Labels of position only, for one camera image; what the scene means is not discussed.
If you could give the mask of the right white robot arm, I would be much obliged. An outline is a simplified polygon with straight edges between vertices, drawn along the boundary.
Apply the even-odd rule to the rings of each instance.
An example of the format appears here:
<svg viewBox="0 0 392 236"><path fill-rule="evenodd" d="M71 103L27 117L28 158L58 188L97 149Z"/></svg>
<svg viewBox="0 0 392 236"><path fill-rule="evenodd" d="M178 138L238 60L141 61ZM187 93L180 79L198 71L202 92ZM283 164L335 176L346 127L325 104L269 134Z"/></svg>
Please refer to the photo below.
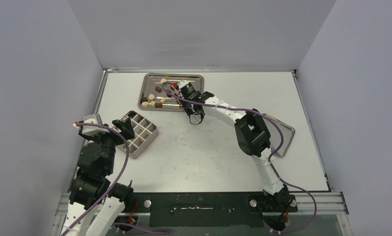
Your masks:
<svg viewBox="0 0 392 236"><path fill-rule="evenodd" d="M215 117L235 129L239 148L250 156L255 163L262 183L266 206L271 211L286 213L297 210L295 197L288 191L287 185L276 174L269 158L262 156L265 149L271 148L271 133L257 110L248 112L237 109L220 100L210 92L196 90L190 82L181 81L172 85L174 95L186 114Z"/></svg>

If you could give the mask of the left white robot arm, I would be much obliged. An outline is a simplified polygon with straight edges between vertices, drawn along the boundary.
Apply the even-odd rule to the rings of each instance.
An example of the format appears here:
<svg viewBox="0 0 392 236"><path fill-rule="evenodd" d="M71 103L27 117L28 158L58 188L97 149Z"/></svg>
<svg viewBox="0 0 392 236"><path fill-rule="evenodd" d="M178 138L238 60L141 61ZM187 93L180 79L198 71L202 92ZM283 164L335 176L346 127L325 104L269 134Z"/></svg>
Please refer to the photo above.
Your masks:
<svg viewBox="0 0 392 236"><path fill-rule="evenodd" d="M131 184L118 183L120 177L107 178L114 170L117 146L135 136L130 118L112 124L114 128L102 124L98 114L73 124L89 142L80 152L62 236L104 236L122 211L138 208Z"/></svg>

